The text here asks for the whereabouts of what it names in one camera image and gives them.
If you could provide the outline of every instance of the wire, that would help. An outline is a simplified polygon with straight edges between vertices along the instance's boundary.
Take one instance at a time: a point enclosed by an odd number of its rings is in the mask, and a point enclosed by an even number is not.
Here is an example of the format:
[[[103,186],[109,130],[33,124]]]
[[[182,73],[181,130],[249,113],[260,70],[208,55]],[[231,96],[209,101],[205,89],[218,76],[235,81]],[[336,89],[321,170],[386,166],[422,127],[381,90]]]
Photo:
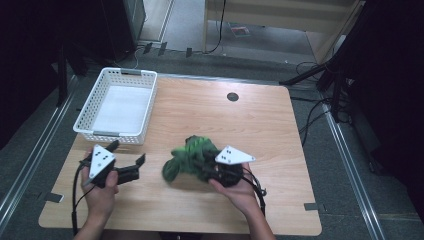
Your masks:
[[[94,185],[92,188],[90,188],[90,190],[88,190],[86,193],[84,193],[84,195],[82,195],[81,197],[80,197],[80,199],[78,200],[78,202],[77,202],[77,204],[75,205],[75,208],[77,208],[78,207],[78,204],[79,204],[79,202],[81,202],[81,200],[87,195],[87,194],[89,194],[93,189],[94,189],[94,187],[96,187],[96,185]]]
[[[208,172],[208,173],[211,173],[211,174],[219,174],[219,173],[230,174],[230,175],[233,175],[233,176],[236,176],[236,177],[240,177],[240,179],[243,179],[244,181],[246,181],[247,183],[249,183],[249,185],[252,186],[253,191],[255,191],[256,196],[259,198],[260,208],[261,208],[262,213],[265,216],[265,200],[264,200],[264,196],[266,195],[266,190],[264,190],[264,189],[262,189],[260,187],[259,180],[253,175],[253,173],[251,171],[247,170],[246,168],[243,168],[244,170],[246,170],[249,173],[249,175],[252,176],[252,178],[254,179],[256,185],[255,185],[255,183],[253,183],[253,181],[251,181],[248,178],[246,178],[244,176],[244,173],[243,174],[239,174],[239,173],[235,173],[233,171],[224,170],[224,169],[215,170],[215,169],[212,169],[212,168],[209,168],[209,167],[205,167],[201,163],[198,163],[198,162],[195,162],[195,165],[197,165],[198,167],[200,167],[202,171],[205,171],[205,172]]]
[[[77,194],[77,181],[78,181],[78,175],[81,169],[85,165],[83,163],[80,163],[80,165],[77,168],[77,171],[75,172],[74,176],[74,183],[72,185],[72,229],[74,232],[74,236],[78,233],[78,219],[77,219],[77,204],[76,204],[76,194]]]
[[[313,69],[313,68],[315,68],[315,67],[317,67],[317,66],[318,66],[318,64],[317,64],[316,62],[301,62],[301,63],[299,63],[299,64],[297,64],[297,65],[296,65],[296,73],[297,73],[298,75],[300,75],[300,73],[299,73],[299,67],[300,67],[300,65],[307,64],[307,63],[312,63],[312,64],[313,64],[309,70],[311,70],[311,69]]]
[[[299,129],[299,134],[303,133],[303,139],[302,139],[302,146],[305,145],[306,143],[306,139],[308,137],[308,131],[309,131],[309,127],[316,122],[318,119],[320,119],[321,117],[323,117],[325,114],[327,114],[328,112],[331,112],[330,110],[327,110],[325,112],[322,112],[321,114],[319,114],[318,116],[316,116],[315,118],[313,118],[311,120],[311,116],[312,116],[312,112],[315,110],[316,107],[318,107],[320,104],[331,104],[331,101],[333,100],[333,98],[324,98],[322,100],[314,100],[314,99],[305,99],[305,98],[298,98],[298,97],[290,97],[290,99],[292,100],[299,100],[299,101],[306,101],[306,102],[315,102],[316,104],[312,107],[312,109],[309,111],[307,120],[306,120],[306,124],[304,127],[302,127],[301,129]],[[349,103],[348,101],[344,100],[344,99],[340,99],[340,102],[345,102],[345,103]],[[337,106],[337,112],[340,113],[347,113],[346,111],[344,111],[344,109],[346,108],[346,106],[342,106],[339,105]],[[342,121],[340,120],[341,123],[349,123],[349,120],[346,121]]]
[[[136,60],[136,64],[135,64],[135,67],[133,67],[132,69],[136,69],[137,67],[138,67],[138,57],[137,57],[137,52],[138,51],[140,51],[141,49],[144,49],[144,46],[143,47],[141,47],[141,48],[138,48],[137,50],[135,50],[135,52],[134,52],[134,58],[135,58],[135,60]],[[116,66],[118,66],[118,67],[120,67],[120,68],[123,68],[123,67],[121,67],[116,61],[114,61],[113,62]]]
[[[214,9],[215,9],[215,14],[216,14],[215,17],[216,17],[216,16],[218,16],[218,8],[216,7],[216,0],[213,1],[213,4],[214,4]],[[220,32],[220,29],[218,27],[218,21],[215,21],[215,29],[216,29],[217,33]],[[224,47],[221,45],[221,52],[219,52],[219,54],[221,54],[223,51],[224,51]]]
[[[210,51],[206,51],[203,54],[211,54],[213,53],[218,46],[221,44],[221,40],[222,40],[222,22],[224,21],[224,13],[225,13],[225,5],[227,4],[227,0],[224,0],[224,6],[222,7],[222,14],[221,14],[221,23],[220,23],[220,27],[219,27],[219,41],[216,44],[215,48],[210,50]]]

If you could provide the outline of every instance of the wrist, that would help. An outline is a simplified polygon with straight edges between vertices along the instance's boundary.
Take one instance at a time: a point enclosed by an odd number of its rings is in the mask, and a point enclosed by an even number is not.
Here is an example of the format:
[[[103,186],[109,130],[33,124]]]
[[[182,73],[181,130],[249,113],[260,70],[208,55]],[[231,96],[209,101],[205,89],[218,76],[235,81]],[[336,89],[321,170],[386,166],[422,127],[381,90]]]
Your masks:
[[[255,202],[254,204],[250,204],[244,209],[240,209],[240,211],[243,213],[243,215],[248,218],[252,216],[257,216],[258,214],[263,215],[259,205]]]
[[[101,228],[103,229],[109,220],[109,214],[94,214],[88,213],[88,217],[86,220],[86,224],[90,225],[93,228]]]

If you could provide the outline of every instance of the black curtain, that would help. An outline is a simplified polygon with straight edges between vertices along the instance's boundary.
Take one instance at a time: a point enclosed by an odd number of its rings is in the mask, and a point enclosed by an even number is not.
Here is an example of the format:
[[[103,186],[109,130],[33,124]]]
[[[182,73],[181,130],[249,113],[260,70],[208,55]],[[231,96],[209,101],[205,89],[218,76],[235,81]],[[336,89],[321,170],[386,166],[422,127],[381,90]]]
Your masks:
[[[423,9],[422,1],[366,1],[317,87],[348,92],[380,142],[370,154],[406,185],[424,221]]]
[[[1,1],[0,149],[58,85],[52,10],[45,1]]]

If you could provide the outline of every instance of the white plastic basket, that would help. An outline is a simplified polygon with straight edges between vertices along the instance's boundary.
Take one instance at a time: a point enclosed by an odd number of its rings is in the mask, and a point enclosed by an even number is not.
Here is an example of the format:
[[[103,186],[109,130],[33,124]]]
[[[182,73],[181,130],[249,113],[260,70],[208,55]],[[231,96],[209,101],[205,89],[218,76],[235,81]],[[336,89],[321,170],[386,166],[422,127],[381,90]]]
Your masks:
[[[157,91],[157,73],[104,68],[88,96],[74,131],[88,141],[143,144]]]

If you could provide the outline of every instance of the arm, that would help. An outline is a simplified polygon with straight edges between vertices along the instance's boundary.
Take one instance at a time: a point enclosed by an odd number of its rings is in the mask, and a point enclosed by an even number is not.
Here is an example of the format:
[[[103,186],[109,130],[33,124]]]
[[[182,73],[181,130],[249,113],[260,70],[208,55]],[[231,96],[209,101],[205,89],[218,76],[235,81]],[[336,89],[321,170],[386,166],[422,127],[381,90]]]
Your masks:
[[[88,179],[88,173],[89,169],[84,167],[82,169],[81,183]],[[88,207],[87,220],[74,239],[97,240],[100,238],[115,206],[115,194],[119,191],[117,183],[118,172],[111,171],[106,178],[106,186],[103,189],[93,188],[93,184],[85,187],[81,186],[84,193],[87,193],[92,188],[93,190],[85,196]]]
[[[243,168],[250,171],[249,164],[247,163],[243,164]],[[246,175],[246,178],[252,180],[250,175]],[[252,186],[244,180],[240,180],[237,185],[229,188],[224,188],[214,179],[210,179],[209,183],[218,193],[230,199],[231,203],[243,213],[249,225],[250,238],[252,240],[275,239],[265,216],[259,208]]]

